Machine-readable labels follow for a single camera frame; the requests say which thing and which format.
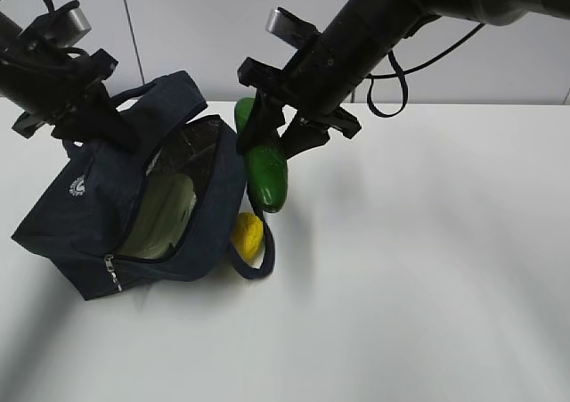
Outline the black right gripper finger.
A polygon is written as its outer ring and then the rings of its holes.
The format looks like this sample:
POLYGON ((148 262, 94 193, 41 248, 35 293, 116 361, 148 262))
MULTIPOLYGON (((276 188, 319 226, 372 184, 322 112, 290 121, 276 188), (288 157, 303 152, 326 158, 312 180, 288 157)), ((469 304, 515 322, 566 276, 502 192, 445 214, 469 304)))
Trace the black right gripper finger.
POLYGON ((283 103, 266 93, 244 97, 235 104, 237 152, 245 154, 285 124, 283 103))
POLYGON ((329 127, 298 111, 281 135, 281 148, 287 159, 325 145, 330 140, 329 127))

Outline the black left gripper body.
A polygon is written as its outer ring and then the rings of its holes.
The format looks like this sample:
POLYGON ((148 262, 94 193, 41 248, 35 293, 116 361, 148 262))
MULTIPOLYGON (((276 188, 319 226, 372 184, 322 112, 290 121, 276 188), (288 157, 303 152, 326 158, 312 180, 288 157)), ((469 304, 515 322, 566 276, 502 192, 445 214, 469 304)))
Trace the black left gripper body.
POLYGON ((109 78, 118 61, 100 49, 92 55, 64 56, 59 66, 11 58, 11 101, 23 109, 12 129, 30 138, 43 125, 53 126, 66 110, 85 109, 90 90, 109 78))

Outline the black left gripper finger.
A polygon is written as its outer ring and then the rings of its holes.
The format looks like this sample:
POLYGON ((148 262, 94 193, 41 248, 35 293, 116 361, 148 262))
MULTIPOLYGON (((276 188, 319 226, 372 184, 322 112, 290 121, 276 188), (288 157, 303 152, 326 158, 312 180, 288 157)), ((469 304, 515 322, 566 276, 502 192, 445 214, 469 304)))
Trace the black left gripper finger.
POLYGON ((85 109, 66 110, 54 120, 51 137, 62 141, 88 142, 89 131, 86 122, 85 109))
POLYGON ((102 139, 125 152, 135 152, 140 144, 135 130, 123 120, 102 83, 90 90, 86 125, 92 138, 102 139))

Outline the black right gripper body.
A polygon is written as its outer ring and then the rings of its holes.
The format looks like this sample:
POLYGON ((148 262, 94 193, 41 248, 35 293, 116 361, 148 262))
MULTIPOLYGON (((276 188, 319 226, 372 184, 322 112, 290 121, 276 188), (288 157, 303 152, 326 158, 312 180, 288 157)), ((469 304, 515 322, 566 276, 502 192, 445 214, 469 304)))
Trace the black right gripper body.
POLYGON ((266 93, 288 105, 296 112, 301 111, 309 119, 318 121, 340 132, 344 137, 354 137, 360 130, 358 119, 345 111, 339 104, 330 111, 318 111, 316 105, 310 104, 306 88, 297 92, 289 85, 283 70, 248 57, 238 68, 239 82, 244 86, 253 87, 256 93, 266 93))

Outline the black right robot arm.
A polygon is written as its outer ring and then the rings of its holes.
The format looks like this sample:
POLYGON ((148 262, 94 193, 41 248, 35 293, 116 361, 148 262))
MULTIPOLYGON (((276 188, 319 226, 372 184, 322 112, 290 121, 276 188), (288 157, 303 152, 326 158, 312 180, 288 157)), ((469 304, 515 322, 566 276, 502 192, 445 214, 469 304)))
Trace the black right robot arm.
POLYGON ((296 111, 278 140, 287 158, 326 144, 330 129, 351 139, 361 125, 341 104, 400 41, 443 17, 507 26, 530 12, 567 19, 569 0, 348 0, 324 30, 277 7, 266 29, 296 51, 281 69, 253 58, 239 67, 256 96, 238 151, 276 135, 285 106, 296 111))

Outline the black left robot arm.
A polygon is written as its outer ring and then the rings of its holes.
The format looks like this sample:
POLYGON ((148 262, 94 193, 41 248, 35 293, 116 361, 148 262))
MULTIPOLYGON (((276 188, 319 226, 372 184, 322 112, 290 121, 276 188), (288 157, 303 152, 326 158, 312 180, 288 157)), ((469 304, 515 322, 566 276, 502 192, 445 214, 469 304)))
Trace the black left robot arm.
POLYGON ((1 18, 1 94, 22 108, 12 128, 30 138, 44 126, 71 142, 104 140, 134 152, 135 130, 103 84, 118 66, 105 50, 77 48, 91 29, 76 1, 36 17, 25 29, 1 18))

